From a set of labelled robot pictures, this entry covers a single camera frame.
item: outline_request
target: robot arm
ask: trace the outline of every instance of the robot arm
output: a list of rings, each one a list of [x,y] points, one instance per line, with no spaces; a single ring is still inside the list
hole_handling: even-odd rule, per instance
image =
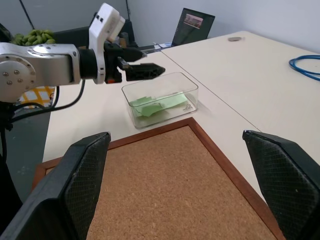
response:
[[[72,44],[18,46],[0,43],[0,103],[14,104],[20,96],[40,86],[79,84],[93,79],[96,84],[153,79],[165,69],[153,63],[129,65],[145,55],[136,48],[121,48],[113,42],[125,20],[108,4],[102,4],[89,28],[89,48]]]

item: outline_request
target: white wall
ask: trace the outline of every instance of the white wall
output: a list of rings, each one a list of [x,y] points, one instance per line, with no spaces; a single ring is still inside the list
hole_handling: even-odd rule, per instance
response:
[[[128,18],[125,0],[24,0],[23,3],[36,29],[54,32],[89,26],[102,3]]]
[[[2,0],[0,2],[0,23],[11,34],[27,34],[32,30],[19,0]]]
[[[319,0],[129,0],[139,46],[173,39],[183,8],[216,16],[209,37],[249,31],[320,53]]]

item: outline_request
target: green paper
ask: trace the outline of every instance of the green paper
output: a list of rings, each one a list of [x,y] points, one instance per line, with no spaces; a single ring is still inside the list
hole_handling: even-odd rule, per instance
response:
[[[173,96],[158,97],[156,99],[145,96],[130,102],[130,105],[133,107],[136,106],[133,108],[135,117],[150,117],[156,112],[172,108],[187,101],[188,99],[186,96],[183,93],[180,93]]]

